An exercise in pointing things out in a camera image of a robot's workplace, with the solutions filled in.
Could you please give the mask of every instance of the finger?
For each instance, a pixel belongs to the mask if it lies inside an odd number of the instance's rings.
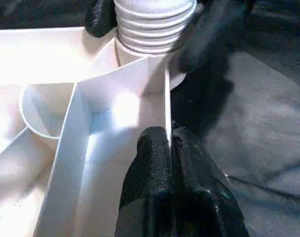
[[[172,229],[172,161],[165,130],[143,131],[123,182],[116,237],[167,237]]]
[[[94,0],[85,16],[85,28],[94,37],[101,38],[117,26],[113,0]]]
[[[222,54],[224,45],[243,29],[243,5],[239,1],[217,0],[205,9],[193,34],[176,55],[181,72],[195,71],[210,58]]]
[[[173,168],[179,171],[185,191],[176,209],[180,235],[248,237],[225,175],[185,128],[173,131]]]

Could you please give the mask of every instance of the white plastic panel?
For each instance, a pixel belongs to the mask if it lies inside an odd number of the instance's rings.
[[[28,128],[0,154],[0,219],[53,158],[54,152]]]
[[[115,32],[98,39],[84,27],[0,30],[0,84],[82,80]]]
[[[115,50],[115,42],[106,47]],[[169,75],[162,70],[162,80],[155,78],[155,64],[156,59],[141,58],[77,83],[37,237],[113,236],[122,182],[140,133],[162,126],[170,138]]]

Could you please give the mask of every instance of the white cylinder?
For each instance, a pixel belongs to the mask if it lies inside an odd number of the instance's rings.
[[[118,36],[129,49],[164,54],[179,40],[196,9],[196,0],[114,0]]]

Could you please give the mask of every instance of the white plastic part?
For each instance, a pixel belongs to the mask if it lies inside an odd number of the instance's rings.
[[[83,80],[115,32],[98,39],[84,27],[0,30],[0,84]]]
[[[47,139],[59,139],[73,83],[26,86],[20,96],[20,112],[27,127]]]
[[[164,60],[129,55],[115,39],[95,60],[107,60],[111,70],[96,64],[96,76],[74,86],[37,237],[113,236],[123,178],[140,133],[162,126],[170,140]]]
[[[182,45],[196,0],[115,0],[119,39],[129,49],[163,54]]]
[[[21,89],[19,85],[0,85],[0,153],[25,128],[18,106]]]
[[[53,158],[53,150],[28,128],[0,154],[0,220]]]

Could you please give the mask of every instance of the white plastic compartment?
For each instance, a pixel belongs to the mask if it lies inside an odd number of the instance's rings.
[[[24,124],[22,88],[0,85],[0,236],[32,236],[55,155]]]
[[[75,84],[35,236],[114,235],[122,182],[140,133],[171,134],[164,60],[129,55],[115,39],[99,54],[110,72]]]

